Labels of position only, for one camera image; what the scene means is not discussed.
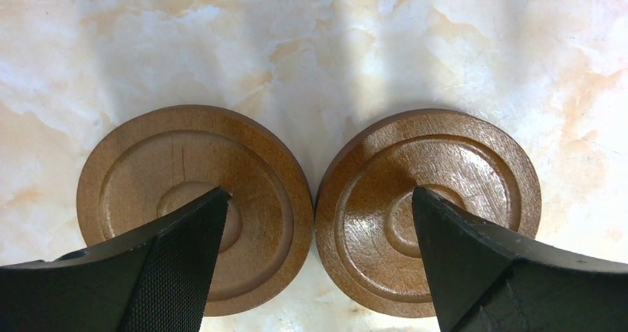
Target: wooden disc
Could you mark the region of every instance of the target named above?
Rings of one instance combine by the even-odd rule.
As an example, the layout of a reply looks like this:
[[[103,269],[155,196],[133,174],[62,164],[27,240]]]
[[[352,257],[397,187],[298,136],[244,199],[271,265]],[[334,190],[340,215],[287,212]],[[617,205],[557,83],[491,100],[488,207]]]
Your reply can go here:
[[[538,229],[536,173],[502,130],[448,110],[414,110],[374,124],[325,173],[315,231],[334,283],[380,313],[435,315],[412,220],[417,185],[526,236]]]
[[[78,182],[87,245],[113,238],[221,186],[232,195],[205,316],[266,302],[296,276],[311,241],[305,175],[281,141],[230,110],[186,105],[109,133]]]

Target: marble surface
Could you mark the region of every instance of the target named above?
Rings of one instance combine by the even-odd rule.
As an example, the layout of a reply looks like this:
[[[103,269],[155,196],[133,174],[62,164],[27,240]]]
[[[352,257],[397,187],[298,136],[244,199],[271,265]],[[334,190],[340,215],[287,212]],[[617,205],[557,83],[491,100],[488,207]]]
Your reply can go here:
[[[0,265],[84,246],[78,177],[116,125],[212,104],[268,127],[315,193],[358,131],[422,107],[511,134],[538,239],[628,262],[628,0],[0,0]],[[349,300],[315,249],[279,296],[203,331],[437,331]]]

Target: marble veining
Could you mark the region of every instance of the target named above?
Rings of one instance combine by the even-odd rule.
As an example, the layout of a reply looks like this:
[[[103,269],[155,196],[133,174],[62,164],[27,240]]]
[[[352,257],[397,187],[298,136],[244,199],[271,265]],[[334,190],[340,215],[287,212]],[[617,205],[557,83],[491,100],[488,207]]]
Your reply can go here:
[[[627,0],[0,0],[0,265],[84,243],[76,183],[115,126],[174,104],[262,123],[315,192],[385,116],[461,110],[528,152],[538,239],[628,262]],[[203,331],[437,331],[344,296],[315,249],[295,281]]]

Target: wood grain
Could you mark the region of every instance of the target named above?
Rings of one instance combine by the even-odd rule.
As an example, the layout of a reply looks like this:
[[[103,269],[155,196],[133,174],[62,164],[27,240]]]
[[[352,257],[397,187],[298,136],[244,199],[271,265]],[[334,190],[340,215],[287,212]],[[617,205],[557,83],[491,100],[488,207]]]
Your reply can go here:
[[[218,107],[168,107],[109,133],[77,190],[87,245],[143,225],[221,186],[232,195],[206,316],[274,297],[309,251],[312,200],[300,166],[260,124]]]
[[[318,191],[321,261],[351,299],[380,313],[434,316],[412,223],[425,185],[462,208],[534,237],[541,189],[521,147],[497,127],[450,110],[414,110],[358,134]]]

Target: raised center circle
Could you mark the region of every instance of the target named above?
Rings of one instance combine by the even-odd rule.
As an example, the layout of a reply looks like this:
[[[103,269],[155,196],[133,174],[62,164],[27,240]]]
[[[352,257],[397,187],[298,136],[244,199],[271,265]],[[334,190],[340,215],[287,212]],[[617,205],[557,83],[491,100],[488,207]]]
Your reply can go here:
[[[454,190],[436,184],[423,186],[464,208],[462,198]],[[399,196],[388,207],[384,221],[384,232],[386,239],[396,251],[411,258],[421,258],[421,250],[418,247],[414,220],[412,219],[412,191]]]
[[[159,199],[159,203],[157,204],[157,217],[162,217],[173,212],[215,187],[215,185],[210,185],[206,182],[182,182],[181,184],[173,186]],[[241,214],[238,210],[238,206],[235,204],[235,200],[231,199],[229,201],[229,208],[227,209],[227,221],[224,223],[219,252],[222,253],[236,243],[241,232]]]

